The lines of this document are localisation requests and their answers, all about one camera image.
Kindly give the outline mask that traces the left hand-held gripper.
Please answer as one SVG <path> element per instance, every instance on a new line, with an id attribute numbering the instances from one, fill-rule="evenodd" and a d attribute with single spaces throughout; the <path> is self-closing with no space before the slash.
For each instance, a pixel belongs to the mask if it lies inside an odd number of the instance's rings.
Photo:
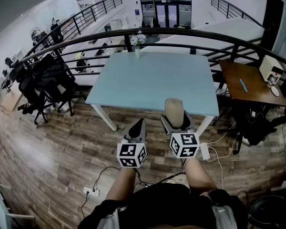
<path id="1" fill-rule="evenodd" d="M 121 167 L 139 168 L 144 162 L 146 151 L 146 121 L 144 118 L 132 122 L 117 145 L 117 159 Z"/>

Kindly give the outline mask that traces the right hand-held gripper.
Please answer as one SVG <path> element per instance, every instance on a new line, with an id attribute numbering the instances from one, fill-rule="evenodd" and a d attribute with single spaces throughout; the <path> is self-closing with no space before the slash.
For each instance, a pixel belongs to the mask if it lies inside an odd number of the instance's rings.
<path id="1" fill-rule="evenodd" d="M 173 129 L 165 115 L 160 116 L 165 133 L 169 136 L 169 148 L 177 158 L 193 158 L 200 147 L 192 117 L 184 110 L 181 129 Z"/>

